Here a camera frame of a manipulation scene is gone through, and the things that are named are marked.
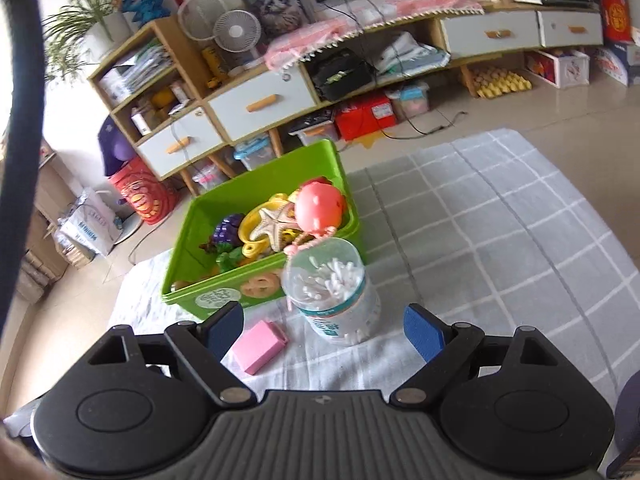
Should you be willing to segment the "yellow plastic toy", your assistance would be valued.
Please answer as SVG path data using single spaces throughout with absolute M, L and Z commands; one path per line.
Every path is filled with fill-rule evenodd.
M 286 194 L 274 194 L 242 220 L 239 227 L 242 254 L 247 259 L 256 259 L 267 252 L 282 252 L 301 232 L 295 220 L 294 203 Z

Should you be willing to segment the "beige starfish toy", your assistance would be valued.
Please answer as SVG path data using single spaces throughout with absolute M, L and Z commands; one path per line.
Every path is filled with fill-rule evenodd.
M 285 248 L 285 231 L 292 231 L 295 235 L 302 232 L 295 218 L 294 203 L 285 202 L 274 209 L 262 207 L 258 214 L 258 225 L 250 232 L 248 239 L 257 242 L 266 238 L 274 252 L 282 252 Z

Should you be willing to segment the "pink pig toy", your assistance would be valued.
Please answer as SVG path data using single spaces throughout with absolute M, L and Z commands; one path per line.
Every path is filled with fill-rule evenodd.
M 300 233 L 284 248 L 292 259 L 303 250 L 334 236 L 348 209 L 346 196 L 326 177 L 303 183 L 289 198 Z

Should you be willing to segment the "brown octopus toy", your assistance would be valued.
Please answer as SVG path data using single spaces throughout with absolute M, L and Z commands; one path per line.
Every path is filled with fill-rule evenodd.
M 170 285 L 170 291 L 178 292 L 178 290 L 187 288 L 192 285 L 200 284 L 201 282 L 207 281 L 208 279 L 209 275 L 203 275 L 198 280 L 177 280 Z

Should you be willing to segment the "pink sticky note block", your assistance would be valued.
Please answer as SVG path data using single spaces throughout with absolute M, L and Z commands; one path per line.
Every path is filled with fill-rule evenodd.
M 231 347 L 231 352 L 241 370 L 255 376 L 281 353 L 287 344 L 288 337 L 276 323 L 260 320 L 248 330 L 244 330 Z

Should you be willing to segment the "orange toy pumpkin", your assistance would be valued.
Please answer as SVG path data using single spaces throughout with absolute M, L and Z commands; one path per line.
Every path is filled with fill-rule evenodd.
M 241 247 L 235 247 L 231 250 L 218 252 L 216 257 L 216 266 L 220 273 L 230 272 L 239 268 L 244 263 L 246 263 L 246 258 L 243 255 Z

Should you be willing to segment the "purple toy grapes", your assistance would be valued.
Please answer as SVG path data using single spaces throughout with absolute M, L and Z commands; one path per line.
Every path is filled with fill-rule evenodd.
M 243 245 L 240 240 L 239 229 L 244 214 L 229 214 L 216 225 L 213 234 L 200 245 L 201 250 L 208 254 L 222 254 L 232 252 Z

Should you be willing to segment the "grey checked blanket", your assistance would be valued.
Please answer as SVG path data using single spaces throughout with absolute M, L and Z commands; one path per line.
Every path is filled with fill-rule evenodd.
M 281 284 L 282 297 L 241 304 L 243 332 L 273 322 L 288 344 L 255 376 L 230 349 L 221 363 L 256 404 L 217 406 L 164 331 L 223 306 L 201 320 L 166 304 L 172 250 L 130 271 L 113 325 L 30 409 L 39 455 L 2 439 L 2 477 L 597 478 L 613 399 L 639 364 L 639 273 L 600 217 L 512 130 L 357 183 L 373 202 L 357 249 L 381 300 L 370 338 L 321 338 Z M 404 334 L 409 304 L 484 332 L 427 406 L 390 404 L 424 365 Z

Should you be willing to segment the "clear cotton swab jar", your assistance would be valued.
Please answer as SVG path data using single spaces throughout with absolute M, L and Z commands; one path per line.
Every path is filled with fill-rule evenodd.
M 294 250 L 281 284 L 288 304 L 329 342 L 360 344 L 378 325 L 380 297 L 348 240 L 330 237 Z

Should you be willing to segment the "red round drum container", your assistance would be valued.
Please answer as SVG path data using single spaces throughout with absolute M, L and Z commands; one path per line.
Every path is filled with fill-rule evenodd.
M 139 156 L 125 162 L 108 180 L 149 226 L 162 222 L 178 203 L 176 190 L 158 180 Z

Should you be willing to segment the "white blue paper bag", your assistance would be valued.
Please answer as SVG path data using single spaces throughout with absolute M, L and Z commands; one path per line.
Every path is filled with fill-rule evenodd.
M 92 188 L 84 188 L 61 220 L 60 231 L 96 254 L 106 257 L 122 234 L 122 220 Z

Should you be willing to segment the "clear box blue lid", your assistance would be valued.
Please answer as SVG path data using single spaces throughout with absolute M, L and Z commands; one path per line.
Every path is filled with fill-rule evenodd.
M 262 133 L 253 139 L 242 141 L 235 145 L 233 157 L 242 162 L 247 170 L 254 170 L 277 157 L 273 151 L 270 136 Z

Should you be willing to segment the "wooden desk shelf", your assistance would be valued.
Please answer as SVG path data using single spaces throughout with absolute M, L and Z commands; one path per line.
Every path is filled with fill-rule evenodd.
M 36 304 L 62 278 L 70 263 L 54 239 L 58 220 L 78 199 L 81 188 L 47 142 L 41 147 L 34 206 L 15 296 Z

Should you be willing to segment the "wooden cabinet white drawers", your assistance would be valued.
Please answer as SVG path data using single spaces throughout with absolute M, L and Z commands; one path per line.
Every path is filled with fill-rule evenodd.
M 601 15 L 596 9 L 533 4 L 490 4 L 484 9 L 482 15 L 424 18 L 365 32 L 349 40 L 415 24 L 427 34 L 428 44 L 448 53 L 448 68 L 465 68 L 506 52 L 536 47 L 598 46 L 603 41 Z M 102 86 L 102 80 L 117 62 L 152 40 L 160 42 L 168 63 L 145 79 L 140 88 L 115 102 Z M 326 51 L 341 49 L 349 40 L 319 52 L 309 61 Z M 213 90 L 208 85 L 213 74 L 194 41 L 183 33 L 176 18 L 159 18 L 144 25 L 107 55 L 89 81 L 128 143 L 155 177 L 165 180 L 184 174 L 186 168 L 203 158 L 218 162 L 216 153 L 224 146 L 272 133 L 297 117 L 331 105 L 332 102 L 318 95 L 306 62 L 272 72 L 262 58 L 257 66 Z M 190 103 L 149 133 L 140 133 L 130 117 L 134 104 L 173 81 L 186 84 L 192 98 Z

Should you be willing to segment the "red cardboard box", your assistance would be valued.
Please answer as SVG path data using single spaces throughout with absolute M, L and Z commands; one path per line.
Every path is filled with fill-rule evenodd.
M 397 125 L 392 102 L 384 92 L 370 92 L 341 103 L 334 122 L 345 141 L 353 141 L 375 131 Z

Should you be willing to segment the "yellow foam egg mat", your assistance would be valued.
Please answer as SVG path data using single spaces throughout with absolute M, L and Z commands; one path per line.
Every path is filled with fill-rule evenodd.
M 497 66 L 473 70 L 472 79 L 475 95 L 481 99 L 495 99 L 533 89 L 533 84 L 524 76 Z

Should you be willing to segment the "black handbag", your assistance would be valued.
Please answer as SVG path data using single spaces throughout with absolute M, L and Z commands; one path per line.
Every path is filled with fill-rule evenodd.
M 339 101 L 373 81 L 372 65 L 350 49 L 321 53 L 305 65 L 320 98 L 330 102 Z

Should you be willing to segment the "white red toy box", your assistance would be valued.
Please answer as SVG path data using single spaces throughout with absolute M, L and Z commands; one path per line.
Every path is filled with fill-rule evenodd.
M 524 67 L 557 89 L 590 84 L 590 56 L 578 50 L 527 51 L 524 53 Z

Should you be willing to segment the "white desk fan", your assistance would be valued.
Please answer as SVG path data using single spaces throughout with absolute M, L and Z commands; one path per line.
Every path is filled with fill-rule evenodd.
M 214 25 L 214 40 L 218 47 L 232 54 L 242 54 L 243 67 L 253 68 L 260 63 L 257 45 L 262 39 L 262 25 L 254 14 L 235 9 L 224 12 Z

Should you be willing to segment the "pink lace cloth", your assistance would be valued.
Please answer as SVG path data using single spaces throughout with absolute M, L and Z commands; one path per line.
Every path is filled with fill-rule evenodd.
M 352 13 L 336 13 L 335 18 L 305 25 L 273 40 L 264 55 L 268 70 L 288 70 L 343 41 L 386 26 L 448 15 L 482 15 L 485 9 L 472 0 L 384 0 L 360 6 Z

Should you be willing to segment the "white round fan guard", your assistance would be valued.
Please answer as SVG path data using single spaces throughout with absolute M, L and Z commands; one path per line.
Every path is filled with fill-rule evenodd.
M 194 41 L 213 40 L 216 21 L 227 11 L 222 0 L 184 0 L 178 9 L 178 24 Z

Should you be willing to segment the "potted green plant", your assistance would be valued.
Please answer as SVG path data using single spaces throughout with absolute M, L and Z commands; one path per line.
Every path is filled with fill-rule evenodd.
M 86 62 L 82 47 L 93 25 L 106 30 L 106 18 L 119 10 L 117 0 L 65 0 L 42 21 L 46 81 L 75 79 Z

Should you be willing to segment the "blue stitch plush toy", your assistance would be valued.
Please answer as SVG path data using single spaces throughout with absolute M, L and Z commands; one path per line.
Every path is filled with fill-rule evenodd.
M 140 26 L 170 15 L 164 0 L 122 0 L 120 10 L 122 13 L 134 14 L 132 21 Z

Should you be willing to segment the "framed cat picture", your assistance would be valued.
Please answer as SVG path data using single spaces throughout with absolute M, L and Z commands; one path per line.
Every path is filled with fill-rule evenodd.
M 266 44 L 316 21 L 310 0 L 242 0 L 262 26 Z

